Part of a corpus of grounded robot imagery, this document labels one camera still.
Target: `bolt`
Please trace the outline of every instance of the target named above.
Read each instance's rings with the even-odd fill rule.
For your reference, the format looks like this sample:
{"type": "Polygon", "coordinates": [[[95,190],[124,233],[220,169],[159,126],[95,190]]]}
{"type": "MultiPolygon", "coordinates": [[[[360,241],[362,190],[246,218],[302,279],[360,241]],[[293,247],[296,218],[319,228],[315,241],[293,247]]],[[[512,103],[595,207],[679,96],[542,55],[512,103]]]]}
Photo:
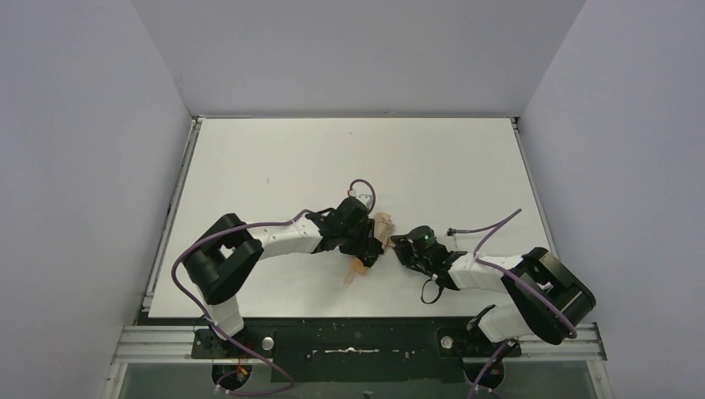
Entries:
{"type": "Polygon", "coordinates": [[[441,338],[441,346],[444,347],[445,349],[450,349],[453,347],[453,338],[448,337],[447,335],[443,338],[441,338]]]}
{"type": "Polygon", "coordinates": [[[264,337],[262,340],[262,349],[265,351],[271,351],[274,347],[274,340],[271,337],[264,337]]]}

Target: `gray wall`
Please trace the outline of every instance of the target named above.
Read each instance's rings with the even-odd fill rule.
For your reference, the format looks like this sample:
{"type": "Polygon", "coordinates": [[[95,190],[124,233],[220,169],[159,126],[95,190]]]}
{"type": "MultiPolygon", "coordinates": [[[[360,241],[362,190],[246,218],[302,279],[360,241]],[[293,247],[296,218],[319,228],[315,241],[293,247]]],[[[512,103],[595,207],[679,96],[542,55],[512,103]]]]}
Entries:
{"type": "Polygon", "coordinates": [[[196,115],[517,116],[584,0],[133,0],[196,115]]]}
{"type": "Polygon", "coordinates": [[[520,120],[619,398],[703,397],[705,2],[588,0],[520,120]]]}
{"type": "Polygon", "coordinates": [[[0,6],[0,396],[97,397],[189,113],[129,0],[0,6]]]}

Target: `metal frame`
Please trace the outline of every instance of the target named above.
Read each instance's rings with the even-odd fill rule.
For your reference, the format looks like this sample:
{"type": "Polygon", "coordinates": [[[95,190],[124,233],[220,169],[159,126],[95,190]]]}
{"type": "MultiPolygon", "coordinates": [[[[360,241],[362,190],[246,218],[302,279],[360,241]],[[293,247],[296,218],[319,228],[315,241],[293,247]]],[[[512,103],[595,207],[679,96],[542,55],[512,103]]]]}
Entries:
{"type": "Polygon", "coordinates": [[[191,165],[191,159],[194,156],[194,150],[196,147],[196,140],[198,139],[198,134],[200,133],[200,127],[203,123],[204,118],[198,118],[191,122],[191,128],[189,131],[188,139],[186,140],[186,147],[184,148],[184,154],[181,156],[181,164],[179,167],[179,174],[176,178],[176,186],[174,187],[174,193],[171,196],[171,201],[169,202],[169,208],[166,212],[166,220],[164,222],[164,228],[161,232],[161,237],[159,240],[159,246],[156,250],[155,261],[152,265],[152,271],[150,274],[149,283],[147,283],[147,291],[145,294],[145,299],[142,302],[142,307],[149,311],[151,306],[152,298],[154,297],[154,290],[156,287],[156,280],[159,278],[159,272],[161,271],[161,265],[164,262],[164,254],[166,252],[166,245],[169,244],[169,237],[171,236],[171,229],[174,227],[174,218],[176,217],[176,211],[179,208],[179,201],[181,200],[181,193],[184,191],[184,183],[186,182],[186,176],[189,174],[189,166],[191,165]]]}
{"type": "MultiPolygon", "coordinates": [[[[393,115],[393,112],[383,113],[378,117],[404,117],[403,115],[393,115]]],[[[228,118],[264,118],[264,116],[228,116],[228,118]]],[[[276,116],[276,117],[297,117],[297,116],[276,116]]],[[[337,116],[304,116],[304,117],[341,117],[337,116]]],[[[430,117],[469,117],[468,115],[437,115],[430,117]]],[[[224,118],[220,116],[209,116],[211,119],[224,118]]],[[[179,207],[181,193],[184,189],[186,176],[191,159],[195,151],[196,141],[200,133],[200,127],[206,119],[204,116],[195,118],[191,124],[188,140],[182,156],[180,170],[174,193],[171,197],[169,209],[167,211],[164,229],[156,252],[155,261],[152,267],[149,283],[143,301],[143,312],[149,312],[151,300],[154,296],[154,289],[159,277],[161,265],[171,229],[174,224],[176,211],[179,207]]],[[[519,146],[526,174],[529,177],[531,189],[539,209],[542,224],[551,251],[557,254],[557,249],[550,233],[550,228],[545,216],[543,205],[537,193],[534,179],[530,172],[524,148],[521,142],[519,127],[516,118],[509,118],[515,132],[515,138],[519,146]]],[[[589,374],[594,385],[598,399],[614,399],[612,388],[604,367],[607,360],[602,338],[596,323],[583,323],[577,326],[578,338],[569,340],[559,346],[553,346],[541,341],[536,336],[523,337],[520,340],[522,347],[521,357],[506,358],[506,362],[546,362],[546,361],[578,361],[586,362],[589,374]]],[[[236,359],[193,359],[190,357],[193,345],[193,328],[190,326],[129,326],[124,327],[120,340],[117,343],[116,352],[112,360],[111,368],[106,379],[106,385],[102,399],[117,399],[121,392],[122,383],[126,374],[127,365],[134,363],[157,363],[157,364],[179,364],[179,363],[209,363],[209,364],[231,364],[237,362],[236,359]]],[[[486,359],[466,358],[467,362],[482,361],[486,359]]],[[[258,359],[244,359],[244,363],[261,363],[258,359]]]]}
{"type": "MultiPolygon", "coordinates": [[[[520,357],[506,357],[504,362],[597,362],[607,357],[600,339],[597,323],[578,325],[578,337],[555,346],[535,335],[522,337],[520,357]]],[[[232,364],[238,359],[194,359],[192,326],[130,326],[125,327],[117,343],[113,364],[131,363],[208,363],[232,364]]],[[[486,361],[467,357],[466,362],[486,361]]],[[[248,364],[261,363],[258,359],[244,359],[248,364]]]]}

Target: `white adhesive residue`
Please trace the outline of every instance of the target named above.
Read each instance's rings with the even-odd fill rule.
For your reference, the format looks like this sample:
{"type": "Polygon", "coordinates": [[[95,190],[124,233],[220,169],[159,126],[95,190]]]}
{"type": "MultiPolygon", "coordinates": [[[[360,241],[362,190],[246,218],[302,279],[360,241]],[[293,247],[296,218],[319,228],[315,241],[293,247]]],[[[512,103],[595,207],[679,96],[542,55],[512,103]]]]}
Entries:
{"type": "Polygon", "coordinates": [[[349,347],[348,349],[331,349],[331,350],[326,350],[326,353],[350,353],[350,352],[357,352],[357,353],[375,353],[379,352],[379,349],[355,349],[354,347],[349,347]]]}

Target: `glass panel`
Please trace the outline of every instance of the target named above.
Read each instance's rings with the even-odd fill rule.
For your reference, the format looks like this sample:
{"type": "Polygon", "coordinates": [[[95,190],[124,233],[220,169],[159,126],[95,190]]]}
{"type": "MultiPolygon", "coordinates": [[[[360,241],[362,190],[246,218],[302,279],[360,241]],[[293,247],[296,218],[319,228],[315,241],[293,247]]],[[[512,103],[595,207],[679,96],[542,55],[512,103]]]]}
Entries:
{"type": "MultiPolygon", "coordinates": [[[[505,363],[505,380],[497,391],[505,399],[563,398],[595,399],[593,384],[585,362],[505,363]]],[[[240,391],[260,391],[283,384],[269,382],[271,372],[265,365],[254,367],[252,377],[240,391]]],[[[277,399],[332,398],[457,398],[467,396],[465,384],[444,384],[438,380],[407,382],[305,382],[268,397],[277,399]]],[[[127,368],[120,399],[214,398],[214,384],[207,364],[131,364],[127,368]]],[[[480,392],[475,398],[490,397],[480,392]]]]}

